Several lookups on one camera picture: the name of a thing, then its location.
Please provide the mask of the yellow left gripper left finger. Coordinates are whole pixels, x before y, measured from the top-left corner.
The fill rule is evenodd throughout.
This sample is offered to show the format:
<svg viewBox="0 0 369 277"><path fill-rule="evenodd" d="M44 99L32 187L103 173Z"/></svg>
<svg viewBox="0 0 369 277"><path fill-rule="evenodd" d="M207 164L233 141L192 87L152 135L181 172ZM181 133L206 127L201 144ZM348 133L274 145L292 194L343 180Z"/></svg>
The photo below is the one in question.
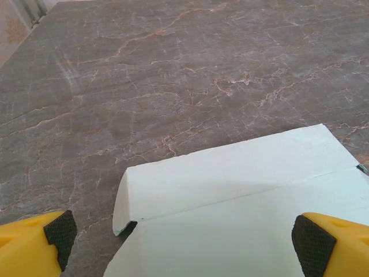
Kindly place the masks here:
<svg viewBox="0 0 369 277"><path fill-rule="evenodd" d="M1 226L1 276L60 276L77 235L71 210Z"/></svg>

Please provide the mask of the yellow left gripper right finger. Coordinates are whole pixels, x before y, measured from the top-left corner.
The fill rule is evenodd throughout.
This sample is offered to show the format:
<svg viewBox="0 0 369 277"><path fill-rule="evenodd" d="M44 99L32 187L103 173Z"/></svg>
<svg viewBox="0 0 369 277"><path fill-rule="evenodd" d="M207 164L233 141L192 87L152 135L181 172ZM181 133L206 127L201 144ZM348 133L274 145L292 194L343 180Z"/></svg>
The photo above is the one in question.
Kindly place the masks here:
<svg viewBox="0 0 369 277"><path fill-rule="evenodd" d="M304 276L368 276L367 225L307 212L291 238Z"/></svg>

